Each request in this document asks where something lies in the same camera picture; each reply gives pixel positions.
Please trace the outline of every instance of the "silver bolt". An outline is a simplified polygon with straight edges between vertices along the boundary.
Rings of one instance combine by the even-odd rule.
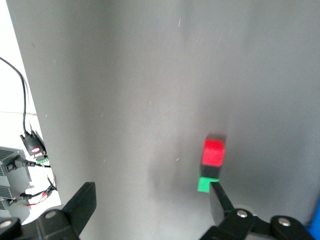
[[[57,213],[56,213],[55,211],[50,211],[50,212],[48,212],[44,217],[45,217],[46,219],[50,219],[50,218],[54,217],[56,214],[57,214]]]
[[[282,226],[285,226],[285,227],[289,227],[291,225],[290,221],[284,217],[280,217],[278,219],[278,222],[282,225]]]
[[[3,222],[0,224],[0,229],[3,229],[3,228],[6,228],[6,227],[10,226],[11,223],[12,223],[12,221],[10,221],[10,220],[3,221]]]
[[[240,218],[246,218],[246,217],[248,217],[247,212],[244,211],[244,210],[238,210],[238,211],[236,212],[236,214],[237,214]]]

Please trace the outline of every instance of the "ventilation grille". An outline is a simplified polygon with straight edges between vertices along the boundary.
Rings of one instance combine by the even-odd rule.
[[[4,204],[2,203],[2,201],[0,201],[0,210],[6,210]]]
[[[13,153],[14,153],[14,151],[0,149],[0,161],[5,160],[7,157],[9,157]]]
[[[12,195],[10,189],[5,186],[0,186],[0,197],[4,197],[7,199],[12,199]]]

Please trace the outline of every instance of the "blue object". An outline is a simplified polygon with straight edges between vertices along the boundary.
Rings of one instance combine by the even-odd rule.
[[[315,240],[320,240],[320,198],[308,231]]]

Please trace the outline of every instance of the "stacked cubes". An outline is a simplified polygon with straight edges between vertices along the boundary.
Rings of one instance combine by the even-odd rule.
[[[220,167],[225,155],[225,145],[221,140],[206,139],[200,166],[198,191],[209,193],[210,183],[219,182]]]

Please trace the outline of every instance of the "green cube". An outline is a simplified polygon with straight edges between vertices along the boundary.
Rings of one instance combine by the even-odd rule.
[[[209,193],[210,183],[212,182],[213,183],[219,182],[219,179],[199,176],[198,192]]]

